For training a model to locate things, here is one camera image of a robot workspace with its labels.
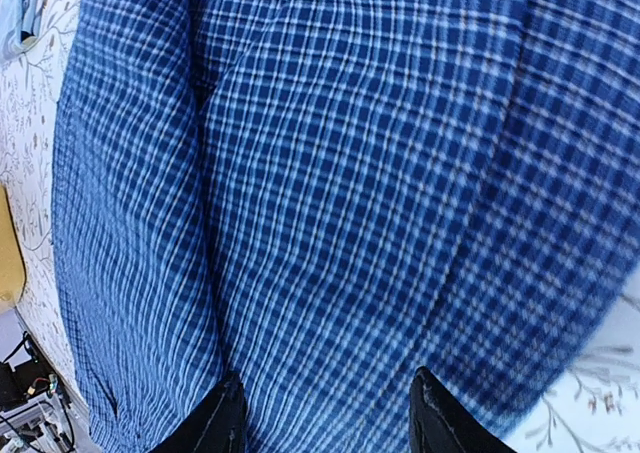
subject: bed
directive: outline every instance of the bed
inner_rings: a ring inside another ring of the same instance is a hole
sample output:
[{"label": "bed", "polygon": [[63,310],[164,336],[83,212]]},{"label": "bed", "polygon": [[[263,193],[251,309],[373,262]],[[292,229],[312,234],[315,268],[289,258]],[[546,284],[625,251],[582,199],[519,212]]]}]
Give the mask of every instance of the bed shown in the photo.
[{"label": "bed", "polygon": [[50,205],[56,102],[80,0],[39,2],[39,40],[26,54],[0,65],[0,182],[7,186],[29,278],[18,311],[77,391],[55,287]]},{"label": "bed", "polygon": [[[80,0],[40,0],[44,32],[0,67],[0,182],[8,188],[28,283],[18,311],[79,393],[60,316],[51,239],[56,102]],[[518,452],[640,451],[640,278],[632,278],[583,354],[508,443]]]}]

